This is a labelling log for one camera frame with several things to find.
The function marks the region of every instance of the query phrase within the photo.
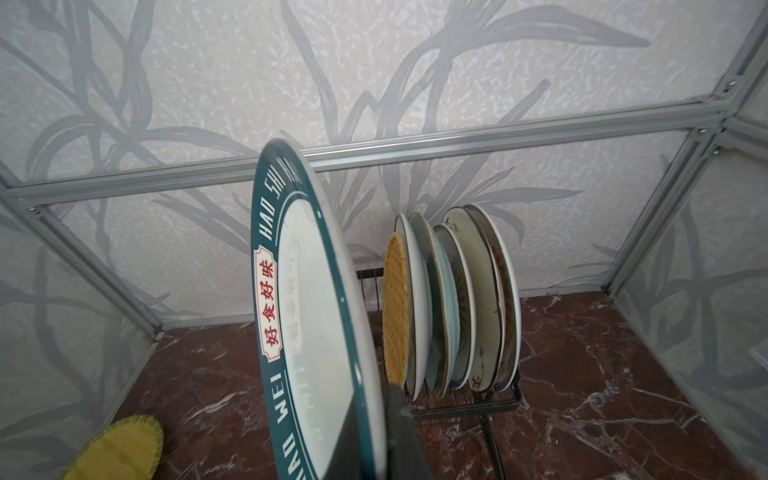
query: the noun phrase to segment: red marble surface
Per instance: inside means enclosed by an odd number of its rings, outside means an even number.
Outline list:
[[[508,478],[750,478],[602,293],[524,300],[523,330],[523,403],[492,416]],[[116,417],[160,420],[155,478],[276,478],[256,341],[250,324],[166,333]],[[476,418],[418,430],[435,478],[494,478]]]

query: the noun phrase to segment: plate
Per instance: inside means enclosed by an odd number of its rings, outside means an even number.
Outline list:
[[[406,384],[409,354],[415,352],[411,349],[413,301],[410,266],[406,242],[397,232],[389,238],[383,288],[384,368],[387,380],[402,388]]]
[[[279,478],[386,476],[386,425],[365,307],[341,229],[306,159],[259,156],[251,273],[264,402]]]
[[[465,205],[465,209],[480,226],[483,236],[491,247],[494,261],[502,277],[506,334],[502,348],[502,360],[498,367],[498,375],[496,376],[496,387],[498,391],[501,391],[511,385],[520,362],[520,332],[522,331],[522,324],[518,282],[515,278],[515,271],[512,269],[512,262],[509,259],[507,247],[491,217],[478,205]]]
[[[445,249],[445,254],[448,256],[456,285],[459,336],[458,350],[455,355],[456,361],[451,376],[451,388],[460,389],[469,379],[472,359],[475,356],[475,342],[477,340],[475,294],[472,291],[472,279],[469,277],[467,260],[455,233],[445,225],[435,225],[434,230]]]
[[[469,373],[469,388],[484,392],[494,385],[504,345],[504,311],[499,307],[504,301],[499,295],[501,279],[490,248],[467,210],[453,207],[445,213],[443,223],[455,233],[472,280],[477,343]]]
[[[456,293],[456,281],[453,279],[451,263],[448,260],[448,254],[440,241],[440,238],[434,233],[432,228],[432,238],[435,240],[435,258],[437,259],[437,270],[440,274],[440,284],[442,287],[442,302],[445,307],[445,335],[448,339],[448,349],[445,351],[445,371],[440,383],[439,396],[444,396],[445,391],[451,385],[453,370],[456,364],[456,354],[458,353],[458,341],[461,336],[461,327],[458,319],[458,295]]]
[[[404,214],[395,219],[395,232],[406,239],[406,254],[411,271],[411,292],[413,297],[413,331],[411,333],[411,351],[409,355],[406,388],[414,400],[419,396],[424,385],[427,370],[429,344],[432,341],[432,301],[429,298],[429,281],[416,235]]]
[[[447,260],[445,252],[425,218],[417,212],[409,217],[409,222],[426,262],[432,300],[432,341],[425,380],[432,393],[442,397],[448,389],[452,373],[453,359],[450,352],[452,337],[455,337],[452,331],[458,326],[458,305],[455,297],[453,301],[449,298],[449,291],[455,292],[455,285],[452,285],[453,276],[449,266],[442,267],[442,260]],[[458,338],[453,341],[458,345]]]

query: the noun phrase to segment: dish rack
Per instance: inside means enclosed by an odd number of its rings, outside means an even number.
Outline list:
[[[357,272],[357,279],[360,282],[360,289],[362,290],[362,297],[364,302],[366,301],[366,291],[363,280],[372,279],[373,286],[375,288],[376,309],[373,312],[369,311],[368,313],[369,317],[371,317],[371,313],[373,313],[374,319],[376,318],[376,314],[379,316],[378,325],[376,324],[375,320],[372,321],[371,325],[371,330],[373,332],[373,342],[377,351],[379,351],[383,342],[380,329],[382,300],[379,295],[379,282],[383,281],[383,277],[383,268],[360,270]],[[386,385],[383,368],[380,368],[379,373],[382,375],[382,383]],[[391,467],[397,465],[398,460],[400,460],[399,464],[401,465],[399,471],[397,471],[397,468],[395,468],[395,473],[393,473],[392,468],[390,468],[390,480],[399,480],[400,478],[415,478],[413,477],[415,471],[411,468],[416,468],[416,471],[418,471],[419,468],[429,468],[427,466],[426,460],[423,458],[421,448],[406,448],[409,440],[416,442],[417,445],[420,445],[418,436],[415,433],[415,424],[439,424],[441,422],[450,421],[452,419],[461,419],[473,416],[478,417],[480,421],[483,439],[485,441],[485,447],[488,450],[488,456],[491,458],[495,477],[498,480],[505,480],[506,474],[504,472],[504,466],[502,465],[501,456],[499,455],[498,446],[494,437],[493,424],[490,415],[494,415],[496,413],[511,412],[520,406],[522,401],[522,392],[520,390],[519,381],[520,372],[518,370],[515,373],[515,377],[512,380],[510,388],[506,389],[504,392],[496,392],[494,390],[489,390],[488,392],[483,393],[473,392],[467,385],[464,385],[458,390],[450,389],[449,392],[446,393],[445,397],[441,399],[436,398],[430,392],[427,392],[426,396],[420,395],[419,398],[414,402],[409,401],[406,396],[402,394],[402,390],[400,390],[399,387],[395,386],[394,384],[389,384],[389,388],[385,389],[388,400],[388,436],[392,434],[391,432],[394,432],[396,435],[407,435],[411,437],[410,439],[404,439],[403,442],[400,442],[401,448],[395,449],[395,451],[390,448],[389,463]],[[397,408],[392,407],[394,402],[398,403]],[[390,411],[397,410],[399,408],[399,404],[407,405],[409,407],[409,411],[411,413],[410,419],[394,419],[393,416],[390,415]],[[421,458],[411,458],[413,456],[413,452],[417,452]]]

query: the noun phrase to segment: wall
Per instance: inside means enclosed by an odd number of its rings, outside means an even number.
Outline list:
[[[22,182],[709,94],[761,0],[4,2],[0,167]],[[394,213],[496,217],[522,288],[600,283],[683,132],[325,175],[358,268]],[[250,185],[57,206],[158,316],[250,312]]]
[[[707,421],[768,478],[768,164],[711,161],[616,304]]]
[[[110,421],[150,340],[0,209],[0,476],[54,478]]]

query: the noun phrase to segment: black metal dish rack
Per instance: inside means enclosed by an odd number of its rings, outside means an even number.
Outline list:
[[[363,299],[365,299],[363,280],[373,279],[376,290],[376,305],[379,312],[382,310],[382,303],[379,298],[378,282],[379,278],[383,276],[383,268],[357,272],[360,288],[363,291]],[[377,347],[382,345],[381,335],[374,335],[374,343]],[[416,423],[438,422],[469,416],[476,416],[480,420],[483,439],[491,458],[495,476],[498,480],[505,480],[504,466],[494,437],[490,415],[511,412],[518,408],[522,400],[519,380],[520,372],[518,371],[515,373],[511,384],[511,392],[514,395],[512,399],[499,398],[497,392],[494,391],[473,392],[469,387],[464,386],[459,390],[449,391],[442,399],[437,399],[429,393],[423,400],[423,405],[414,405],[412,402],[409,404],[402,390],[394,384],[389,384],[386,392],[386,421],[389,439],[390,480],[431,478],[428,464],[423,456],[421,442],[415,432]]]

